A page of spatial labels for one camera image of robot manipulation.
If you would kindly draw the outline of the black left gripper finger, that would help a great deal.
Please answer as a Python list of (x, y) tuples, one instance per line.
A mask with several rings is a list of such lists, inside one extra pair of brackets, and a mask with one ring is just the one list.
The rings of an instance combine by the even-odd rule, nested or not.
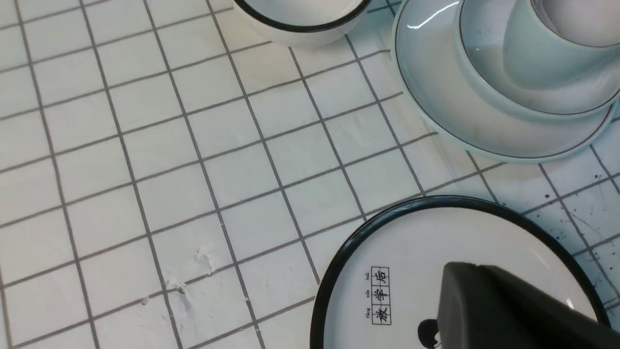
[(618, 332), (511, 272), (450, 262), (437, 315), (444, 349), (617, 349)]

